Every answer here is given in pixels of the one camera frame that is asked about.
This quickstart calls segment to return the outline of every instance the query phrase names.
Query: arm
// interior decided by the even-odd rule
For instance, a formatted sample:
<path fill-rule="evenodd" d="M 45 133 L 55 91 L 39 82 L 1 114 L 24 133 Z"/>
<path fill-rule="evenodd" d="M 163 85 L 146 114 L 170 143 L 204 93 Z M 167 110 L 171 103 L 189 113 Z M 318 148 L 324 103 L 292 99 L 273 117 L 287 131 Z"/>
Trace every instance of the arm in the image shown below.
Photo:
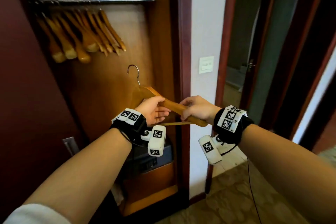
<path fill-rule="evenodd" d="M 191 105 L 182 115 L 207 120 L 213 125 L 219 107 L 200 96 L 182 104 Z M 265 179 L 308 220 L 331 223 L 336 214 L 336 171 L 318 156 L 270 131 L 248 126 L 239 148 Z"/>
<path fill-rule="evenodd" d="M 136 110 L 147 124 L 169 114 L 157 107 L 163 97 L 153 97 Z M 24 204 L 41 204 L 62 214 L 71 223 L 88 223 L 111 189 L 132 145 L 112 128 L 53 172 Z"/>

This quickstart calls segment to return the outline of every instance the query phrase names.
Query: patterned carpet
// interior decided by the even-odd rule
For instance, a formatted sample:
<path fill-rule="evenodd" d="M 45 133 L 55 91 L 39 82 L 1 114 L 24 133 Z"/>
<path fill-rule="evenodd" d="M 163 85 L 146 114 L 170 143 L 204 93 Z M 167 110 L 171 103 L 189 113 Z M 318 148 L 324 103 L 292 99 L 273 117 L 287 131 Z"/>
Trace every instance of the patterned carpet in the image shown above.
<path fill-rule="evenodd" d="M 267 183 L 251 163 L 250 174 L 262 224 L 308 223 Z M 213 178 L 211 191 L 206 199 L 157 223 L 260 223 L 250 192 L 247 162 Z"/>

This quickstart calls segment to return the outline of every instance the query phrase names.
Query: light switch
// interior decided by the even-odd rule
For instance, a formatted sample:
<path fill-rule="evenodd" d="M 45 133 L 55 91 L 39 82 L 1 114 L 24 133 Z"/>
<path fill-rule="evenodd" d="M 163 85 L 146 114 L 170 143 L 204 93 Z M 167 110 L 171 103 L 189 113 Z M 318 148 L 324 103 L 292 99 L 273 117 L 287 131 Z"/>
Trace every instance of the light switch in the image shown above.
<path fill-rule="evenodd" d="M 199 73 L 207 73 L 213 71 L 214 56 L 203 57 L 199 59 Z"/>

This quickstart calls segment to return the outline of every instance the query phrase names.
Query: wooden shelf edge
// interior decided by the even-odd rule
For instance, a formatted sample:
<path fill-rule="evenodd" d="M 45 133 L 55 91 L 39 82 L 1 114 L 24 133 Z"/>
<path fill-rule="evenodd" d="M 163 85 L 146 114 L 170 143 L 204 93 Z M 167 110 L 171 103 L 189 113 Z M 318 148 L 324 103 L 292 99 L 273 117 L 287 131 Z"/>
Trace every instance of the wooden shelf edge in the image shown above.
<path fill-rule="evenodd" d="M 132 213 L 135 213 L 143 208 L 146 208 L 147 206 L 150 206 L 158 201 L 161 201 L 167 197 L 170 197 L 177 193 L 178 188 L 177 185 L 171 186 L 169 188 L 163 189 L 159 192 L 156 192 L 148 197 L 145 197 L 141 200 L 138 200 L 133 203 L 127 203 L 124 208 L 123 216 L 130 215 Z"/>

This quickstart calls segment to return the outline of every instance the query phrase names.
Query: baseboard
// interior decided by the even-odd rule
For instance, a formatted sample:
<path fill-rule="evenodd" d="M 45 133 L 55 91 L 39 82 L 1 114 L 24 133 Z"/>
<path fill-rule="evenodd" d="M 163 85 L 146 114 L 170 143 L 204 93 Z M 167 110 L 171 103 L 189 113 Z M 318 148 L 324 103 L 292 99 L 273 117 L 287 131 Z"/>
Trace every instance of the baseboard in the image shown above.
<path fill-rule="evenodd" d="M 202 192 L 201 194 L 198 194 L 194 197 L 192 197 L 190 200 L 189 200 L 189 204 L 190 205 L 193 205 L 195 203 L 197 203 L 198 201 L 201 201 L 202 199 L 205 199 L 207 194 L 205 194 L 205 192 Z"/>

